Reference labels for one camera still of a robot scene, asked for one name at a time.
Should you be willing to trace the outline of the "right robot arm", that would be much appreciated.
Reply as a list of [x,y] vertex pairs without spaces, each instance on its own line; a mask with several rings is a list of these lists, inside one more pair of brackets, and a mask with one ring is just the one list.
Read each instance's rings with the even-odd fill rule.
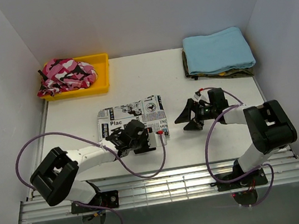
[[252,187],[267,183],[263,171],[264,163],[280,149],[297,140],[297,131],[277,100],[264,102],[260,106],[248,106],[239,100],[229,105],[228,92],[222,88],[206,88],[195,92],[185,108],[175,119],[176,124],[185,124],[185,131],[199,131],[206,120],[216,124],[246,125],[251,144],[245,153],[235,160],[228,174],[214,174],[213,186],[219,191]]

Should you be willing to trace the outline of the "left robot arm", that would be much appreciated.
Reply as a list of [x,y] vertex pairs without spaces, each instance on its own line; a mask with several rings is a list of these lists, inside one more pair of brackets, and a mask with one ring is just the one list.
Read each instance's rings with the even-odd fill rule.
[[117,128],[99,143],[76,150],[53,148],[32,174],[31,185],[42,195],[49,206],[64,200],[89,210],[103,206],[101,191],[88,181],[79,181],[77,175],[103,163],[116,161],[129,153],[146,153],[155,150],[160,137],[150,127],[131,120],[125,128]]

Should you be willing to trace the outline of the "newspaper print trousers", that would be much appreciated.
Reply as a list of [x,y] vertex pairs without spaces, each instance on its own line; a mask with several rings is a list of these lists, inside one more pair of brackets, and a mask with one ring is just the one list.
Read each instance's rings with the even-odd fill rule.
[[124,129],[133,119],[152,128],[154,132],[163,131],[167,136],[170,134],[161,96],[151,95],[133,103],[100,110],[97,115],[99,140],[118,129]]

